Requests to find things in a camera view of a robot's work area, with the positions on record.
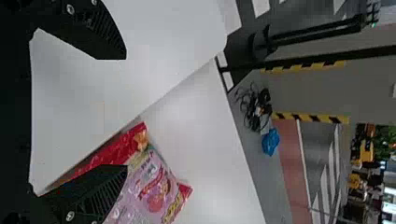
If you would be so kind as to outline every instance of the pink snack bag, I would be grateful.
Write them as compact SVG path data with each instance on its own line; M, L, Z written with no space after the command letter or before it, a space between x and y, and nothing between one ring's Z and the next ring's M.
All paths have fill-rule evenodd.
M128 177L104 223L172 223L191 193L149 146L130 160Z

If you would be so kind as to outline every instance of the yellow machine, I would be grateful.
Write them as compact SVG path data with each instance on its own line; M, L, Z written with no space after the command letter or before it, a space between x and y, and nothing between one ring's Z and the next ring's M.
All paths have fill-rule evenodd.
M357 174L350 174L348 180L348 186L350 189L358 189L361 184L361 177Z
M359 166L364 161L374 161L374 144L372 141L367 142L366 139L361 141L359 156L355 160L352 160L352 164Z
M354 168L360 169L364 161L374 161L374 135L375 125L366 124L363 133L355 139L351 160Z

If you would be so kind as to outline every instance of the black pole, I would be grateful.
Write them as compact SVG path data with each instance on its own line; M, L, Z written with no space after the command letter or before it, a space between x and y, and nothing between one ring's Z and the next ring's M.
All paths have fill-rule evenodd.
M385 57L396 54L396 45L374 47L370 49L355 49L351 51L342 51L335 53L326 53L306 57L297 57L281 60L273 60L267 62L245 63L237 66L220 67L219 71L233 72L239 70L252 70L252 69L272 69L278 66L292 66L294 64L311 64L311 63L326 63L336 62L343 60L358 60L376 57Z

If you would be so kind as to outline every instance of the red snack bag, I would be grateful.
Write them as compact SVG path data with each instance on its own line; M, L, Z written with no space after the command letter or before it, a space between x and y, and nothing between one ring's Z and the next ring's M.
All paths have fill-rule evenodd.
M144 122L134 126L127 133L122 133L109 144L99 148L74 170L72 179L89 172L102 164L121 165L126 163L136 152L146 149L148 145L147 127Z
M152 146L129 164L128 177L105 224L171 224L192 193Z

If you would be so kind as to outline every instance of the screw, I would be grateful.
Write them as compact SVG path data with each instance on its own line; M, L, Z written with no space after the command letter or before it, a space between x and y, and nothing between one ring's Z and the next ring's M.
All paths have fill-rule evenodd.
M69 5L69 4L66 5L66 11L70 15L74 15L74 13L75 13L74 7L72 5Z
M73 211L70 211L69 213L67 213L66 216L66 221L71 221L74 218L75 213Z

